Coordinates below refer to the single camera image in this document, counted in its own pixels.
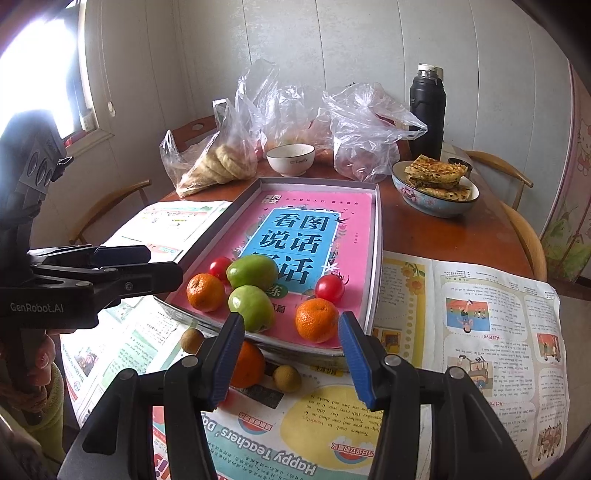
orange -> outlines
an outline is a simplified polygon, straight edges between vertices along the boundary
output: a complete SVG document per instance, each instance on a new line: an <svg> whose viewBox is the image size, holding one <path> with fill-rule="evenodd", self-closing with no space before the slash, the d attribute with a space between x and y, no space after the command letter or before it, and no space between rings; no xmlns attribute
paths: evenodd
<svg viewBox="0 0 591 480"><path fill-rule="evenodd" d="M295 319L295 328L302 338L322 343L336 335L339 311L328 300L311 299L300 303Z"/></svg>
<svg viewBox="0 0 591 480"><path fill-rule="evenodd" d="M195 275L187 285L187 300L194 309L202 312L217 310L226 300L222 280L209 273Z"/></svg>
<svg viewBox="0 0 591 480"><path fill-rule="evenodd" d="M244 340L230 385L235 388L248 388L260 383L263 375L265 375L265 357L254 343Z"/></svg>

clear plastic bag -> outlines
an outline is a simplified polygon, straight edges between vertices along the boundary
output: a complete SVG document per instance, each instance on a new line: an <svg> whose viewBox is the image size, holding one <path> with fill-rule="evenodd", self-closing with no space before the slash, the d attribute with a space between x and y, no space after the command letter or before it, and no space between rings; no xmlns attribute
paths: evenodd
<svg viewBox="0 0 591 480"><path fill-rule="evenodd" d="M216 183L244 180L256 173L251 138L228 99L214 100L218 132L180 153L169 130L160 144L160 157L179 197Z"/></svg>
<svg viewBox="0 0 591 480"><path fill-rule="evenodd" d="M277 90L278 75L276 63L259 59L238 79L236 112L254 145L260 143L265 105Z"/></svg>
<svg viewBox="0 0 591 480"><path fill-rule="evenodd" d="M316 157L330 153L330 114L323 91L310 86L279 86L279 67L259 59L238 80L236 109L253 143L264 153L280 145L315 146Z"/></svg>
<svg viewBox="0 0 591 480"><path fill-rule="evenodd" d="M400 159L396 142L427 131L379 83L355 83L335 95L325 93L323 99L330 111L335 170L353 180L383 180ZM411 125L418 130L409 130Z"/></svg>
<svg viewBox="0 0 591 480"><path fill-rule="evenodd" d="M332 150L330 114L319 88L289 85L278 87L265 105L261 145L265 153L280 145L313 145L318 155Z"/></svg>

yellow circle graphic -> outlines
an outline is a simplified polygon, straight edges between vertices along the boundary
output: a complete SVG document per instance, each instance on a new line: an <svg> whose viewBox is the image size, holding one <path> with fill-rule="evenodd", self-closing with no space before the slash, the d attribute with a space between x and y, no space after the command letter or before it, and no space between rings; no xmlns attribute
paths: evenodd
<svg viewBox="0 0 591 480"><path fill-rule="evenodd" d="M314 390L290 408L281 438L296 455L331 470L368 466L378 443L381 412L371 412L350 385Z"/></svg>

window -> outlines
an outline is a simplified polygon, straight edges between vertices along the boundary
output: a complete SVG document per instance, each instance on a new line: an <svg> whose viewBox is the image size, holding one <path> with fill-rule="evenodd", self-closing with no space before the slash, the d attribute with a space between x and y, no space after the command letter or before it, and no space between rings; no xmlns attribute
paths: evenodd
<svg viewBox="0 0 591 480"><path fill-rule="evenodd" d="M35 21L0 57L0 134L15 113L46 109L53 113L60 136L69 143L91 130L78 56L80 0L55 19Z"/></svg>

hello kitty poster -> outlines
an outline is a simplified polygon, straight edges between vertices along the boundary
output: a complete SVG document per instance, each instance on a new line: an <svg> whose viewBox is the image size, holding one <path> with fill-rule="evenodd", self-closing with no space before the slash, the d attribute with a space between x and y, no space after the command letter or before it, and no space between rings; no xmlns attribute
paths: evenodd
<svg viewBox="0 0 591 480"><path fill-rule="evenodd" d="M573 125L556 206L541 241L548 275L575 281L591 258L591 95L572 69Z"/></svg>

